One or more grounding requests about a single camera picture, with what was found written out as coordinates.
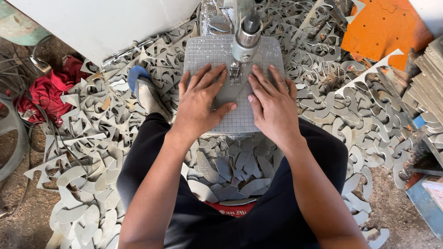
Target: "grid cutting mat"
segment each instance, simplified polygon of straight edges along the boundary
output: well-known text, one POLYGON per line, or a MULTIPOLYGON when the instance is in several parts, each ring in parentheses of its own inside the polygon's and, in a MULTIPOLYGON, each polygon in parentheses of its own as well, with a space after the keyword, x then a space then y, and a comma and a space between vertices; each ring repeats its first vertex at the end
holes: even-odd
MULTIPOLYGON (((223 63, 230 65, 235 60, 231 53, 233 38, 234 35, 207 35, 188 40, 184 72, 188 70, 192 76, 208 62, 213 68, 223 63)), ((268 73, 268 66, 271 64, 279 70, 282 77, 284 76, 283 58, 277 39, 262 36, 257 53, 262 56, 262 67, 266 77, 271 78, 268 73)), ((254 125, 254 115, 248 101, 248 95, 251 93, 253 93, 251 85, 246 82, 235 98, 237 109, 227 114, 220 124, 209 132, 224 134, 259 132, 260 130, 254 125)))

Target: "red rag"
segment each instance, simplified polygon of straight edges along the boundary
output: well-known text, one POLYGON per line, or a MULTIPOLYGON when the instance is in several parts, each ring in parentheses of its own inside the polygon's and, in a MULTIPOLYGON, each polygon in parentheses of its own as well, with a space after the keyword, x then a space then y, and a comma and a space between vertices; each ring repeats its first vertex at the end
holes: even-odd
POLYGON ((39 77, 32 83, 29 92, 32 96, 32 102, 22 97, 18 103, 18 111, 25 113, 30 110, 33 114, 28 121, 31 123, 45 121, 43 115, 34 104, 40 105, 57 126, 62 124, 61 115, 69 112, 72 105, 63 104, 60 96, 79 83, 82 78, 87 78, 90 74, 80 71, 83 63, 68 55, 64 58, 63 73, 51 70, 48 74, 39 77))

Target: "orange panel with holes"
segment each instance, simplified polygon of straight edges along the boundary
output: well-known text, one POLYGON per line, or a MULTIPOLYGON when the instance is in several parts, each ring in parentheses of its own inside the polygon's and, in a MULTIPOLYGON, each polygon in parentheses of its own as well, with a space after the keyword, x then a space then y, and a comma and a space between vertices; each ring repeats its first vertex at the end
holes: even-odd
POLYGON ((366 6, 348 24, 342 49, 375 61, 399 48, 389 64, 404 70, 410 48, 419 51, 434 38, 408 0, 360 0, 366 6))

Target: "right hand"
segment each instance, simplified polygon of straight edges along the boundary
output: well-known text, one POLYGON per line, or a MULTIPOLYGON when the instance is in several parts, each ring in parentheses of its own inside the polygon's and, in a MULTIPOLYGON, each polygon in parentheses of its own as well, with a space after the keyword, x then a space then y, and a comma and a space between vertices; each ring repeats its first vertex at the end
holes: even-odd
POLYGON ((284 150, 290 148, 292 143, 303 139, 295 101, 297 88, 292 80, 288 78, 283 80, 273 65, 268 69, 276 82, 276 88, 265 77, 259 66, 253 65, 252 71, 255 76, 249 74, 248 80, 254 94, 249 95, 248 100, 254 112, 254 124, 284 150))

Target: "dirt floor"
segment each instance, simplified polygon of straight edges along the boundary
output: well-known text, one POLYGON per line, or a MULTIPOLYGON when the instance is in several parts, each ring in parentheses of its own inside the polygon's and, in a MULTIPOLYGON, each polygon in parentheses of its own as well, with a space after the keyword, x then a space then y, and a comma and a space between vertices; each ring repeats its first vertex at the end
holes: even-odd
MULTIPOLYGON (((10 56, 14 53, 11 43, 3 38, 0 38, 0 51, 10 56)), ((66 54, 76 54, 76 51, 57 38, 51 38, 37 50, 37 55, 55 69, 61 68, 62 57, 66 54)), ((0 86, 0 92, 4 90, 4 86, 0 86)), ((15 131, 0 136, 0 167, 13 153, 16 136, 15 131)), ((36 150, 44 150, 45 136, 41 132, 34 132, 32 141, 36 150)), ((31 151, 30 159, 32 168, 42 163, 43 156, 31 151)), ((0 182, 0 208, 7 207, 9 213, 17 207, 26 188, 27 178, 23 173, 28 168, 27 160, 26 154, 17 169, 0 182)), ((443 248, 443 242, 431 232, 405 191, 395 187, 392 170, 377 167, 371 168, 371 172, 374 180, 370 197, 372 212, 369 214, 369 221, 363 226, 369 229, 389 228, 389 239, 382 248, 443 248)), ((23 203, 14 216, 5 222, 0 222, 0 249, 43 249, 50 239, 52 231, 49 228, 49 217, 60 197, 57 192, 36 188, 39 177, 40 172, 36 172, 34 179, 29 181, 23 203)))

